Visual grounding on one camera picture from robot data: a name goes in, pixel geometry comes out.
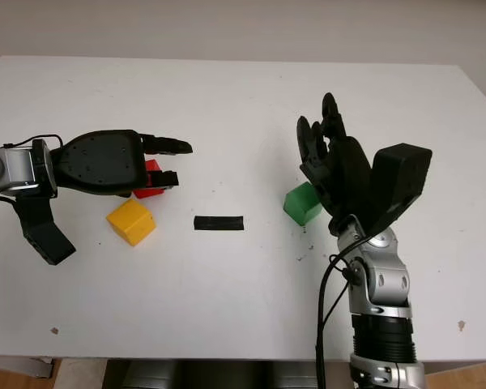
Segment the white table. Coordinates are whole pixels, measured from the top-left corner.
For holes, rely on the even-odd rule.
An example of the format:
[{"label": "white table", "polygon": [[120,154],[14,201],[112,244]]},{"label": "white table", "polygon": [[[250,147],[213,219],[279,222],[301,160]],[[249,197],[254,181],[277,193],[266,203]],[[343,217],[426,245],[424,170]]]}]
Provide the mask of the white table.
[{"label": "white table", "polygon": [[[319,119],[328,91],[371,160],[400,142],[433,150],[394,224],[418,357],[486,359],[486,98],[457,67],[36,57],[0,59],[0,144],[131,128],[194,154],[158,157],[180,186],[142,200],[158,228],[135,248],[105,220],[123,199],[62,189],[53,214],[77,252],[52,267],[0,204],[0,354],[313,359],[335,238],[326,213],[304,231],[282,202],[305,181],[296,120]],[[245,231],[194,231],[194,215],[243,215]],[[326,356],[351,350],[344,298]]]}]

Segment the robotic hand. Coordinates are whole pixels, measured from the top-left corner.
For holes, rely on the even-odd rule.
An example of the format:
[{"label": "robotic hand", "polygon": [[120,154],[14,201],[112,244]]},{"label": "robotic hand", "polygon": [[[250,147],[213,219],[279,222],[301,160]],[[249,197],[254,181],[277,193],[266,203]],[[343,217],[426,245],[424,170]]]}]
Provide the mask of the robotic hand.
[{"label": "robotic hand", "polygon": [[304,117],[297,123],[301,170],[332,215],[329,229],[340,250],[322,277],[319,294],[318,386],[326,387],[322,330],[329,314],[324,318],[324,292],[331,270],[343,260],[355,330],[353,381],[368,389],[422,389],[424,367],[411,339],[409,277],[389,226],[421,195],[432,152],[401,143],[377,152],[371,168],[358,141],[346,136],[330,93],[324,96],[322,116],[312,126]]},{"label": "robotic hand", "polygon": [[[59,148],[49,150],[44,137],[55,137]],[[31,147],[20,147],[32,140]],[[90,132],[63,145],[57,135],[41,135],[0,147],[0,201],[11,203],[23,235],[50,264],[57,265],[75,252],[53,222],[50,199],[58,186],[93,195],[130,197],[135,189],[167,189],[178,185],[175,172],[146,171],[146,154],[185,154],[187,142],[133,130]]]}]

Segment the yellow cube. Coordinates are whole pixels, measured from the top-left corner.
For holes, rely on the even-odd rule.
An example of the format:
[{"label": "yellow cube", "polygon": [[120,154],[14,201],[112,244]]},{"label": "yellow cube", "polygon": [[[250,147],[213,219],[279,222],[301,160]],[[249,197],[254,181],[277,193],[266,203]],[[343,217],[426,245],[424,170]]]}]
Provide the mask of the yellow cube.
[{"label": "yellow cube", "polygon": [[133,199],[106,216],[106,220],[132,246],[136,246],[156,227],[151,212]]}]

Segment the black cable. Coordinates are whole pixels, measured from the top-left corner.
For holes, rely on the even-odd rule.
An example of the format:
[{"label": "black cable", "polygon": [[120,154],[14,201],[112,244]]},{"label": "black cable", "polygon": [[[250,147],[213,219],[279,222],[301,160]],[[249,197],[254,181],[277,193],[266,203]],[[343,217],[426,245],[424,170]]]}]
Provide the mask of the black cable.
[{"label": "black cable", "polygon": [[27,142],[30,142],[31,140],[37,139],[37,138],[58,138],[59,147],[63,147],[63,139],[62,139],[61,136],[59,136],[57,134],[42,134],[42,135],[32,136],[31,138],[26,139],[26,140],[24,140],[23,142],[20,142],[20,143],[6,143],[6,144],[3,145],[3,148],[18,147],[18,146],[21,146],[22,144],[26,144]]},{"label": "black cable", "polygon": [[[333,261],[333,259],[335,259],[335,258],[336,258],[336,256],[337,256],[337,254],[332,254],[332,255],[330,255],[330,262],[331,262],[331,261]],[[342,259],[340,259],[340,260],[344,261],[344,262],[346,263],[346,266],[347,266],[347,267],[349,267],[349,263],[347,263],[346,259],[342,258]],[[339,267],[337,267],[337,266],[336,266],[336,264],[335,264],[335,270],[336,270],[336,271],[340,271],[340,272],[342,272],[342,269],[341,269],[341,268],[339,268]]]},{"label": "black cable", "polygon": [[327,312],[326,317],[324,318],[324,321],[322,322],[322,327],[326,325],[327,319],[330,318],[330,315],[333,313],[333,310],[335,310],[336,306],[339,304],[340,299],[342,298],[343,294],[346,293],[347,287],[349,286],[349,281],[346,282],[346,284],[343,286],[342,291],[340,291],[339,296],[336,298],[335,302],[331,306],[330,310]]},{"label": "black cable", "polygon": [[330,262],[322,276],[321,287],[318,290],[318,312],[317,312],[317,340],[315,344],[315,369],[317,372],[318,389],[326,389],[326,370],[324,368],[324,296],[326,294],[327,280],[335,265],[358,246],[366,243],[371,237],[362,237],[351,245],[340,251]]}]

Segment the green cube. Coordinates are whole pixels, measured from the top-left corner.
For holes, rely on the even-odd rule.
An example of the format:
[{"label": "green cube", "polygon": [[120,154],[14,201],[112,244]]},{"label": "green cube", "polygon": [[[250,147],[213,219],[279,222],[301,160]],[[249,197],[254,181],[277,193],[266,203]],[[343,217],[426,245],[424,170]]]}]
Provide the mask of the green cube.
[{"label": "green cube", "polygon": [[318,201],[315,188],[305,182],[286,194],[283,209],[298,225],[306,225],[320,213],[322,204]]}]

